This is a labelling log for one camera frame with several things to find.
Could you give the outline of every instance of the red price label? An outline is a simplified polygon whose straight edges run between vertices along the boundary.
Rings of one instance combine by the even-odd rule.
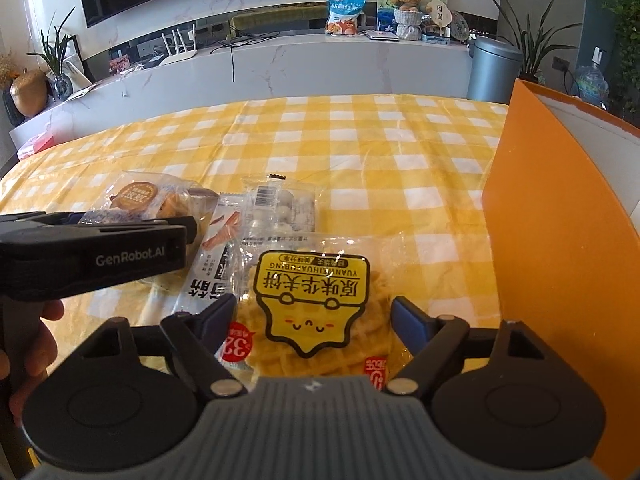
[[[254,345],[254,332],[249,332],[242,323],[232,321],[226,336],[225,347],[222,351],[222,360],[228,363],[237,363],[244,360]]]
[[[364,361],[364,373],[377,390],[386,383],[386,357],[367,357]]]

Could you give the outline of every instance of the snack stick package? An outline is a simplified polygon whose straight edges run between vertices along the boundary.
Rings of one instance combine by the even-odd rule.
[[[240,353],[251,383],[366,374],[382,388],[392,342],[390,282],[400,261],[386,257],[380,240],[305,233],[232,243],[234,331],[244,336]]]
[[[229,291],[229,240],[236,234],[243,202],[240,195],[222,194],[202,237],[173,312],[199,314]]]

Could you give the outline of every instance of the metal screw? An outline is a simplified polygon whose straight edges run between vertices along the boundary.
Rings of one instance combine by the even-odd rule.
[[[395,395],[411,395],[418,390],[418,383],[413,379],[391,379],[386,385],[386,389]]]
[[[235,397],[242,391],[242,384],[235,379],[220,379],[210,387],[211,391],[219,397]]]

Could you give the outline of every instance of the orange folder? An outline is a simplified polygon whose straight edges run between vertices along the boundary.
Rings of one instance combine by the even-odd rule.
[[[593,461],[640,466],[640,131],[516,83],[482,197],[504,319],[523,320],[599,394]]]

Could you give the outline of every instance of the pink box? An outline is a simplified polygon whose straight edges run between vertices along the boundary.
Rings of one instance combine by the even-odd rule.
[[[37,134],[36,136],[33,136],[31,137],[31,139],[27,140],[27,142],[25,142],[23,146],[18,150],[18,158],[20,160],[23,160],[31,155],[43,152],[47,148],[55,145],[56,141],[53,139],[53,134],[51,132],[43,132],[41,134]]]

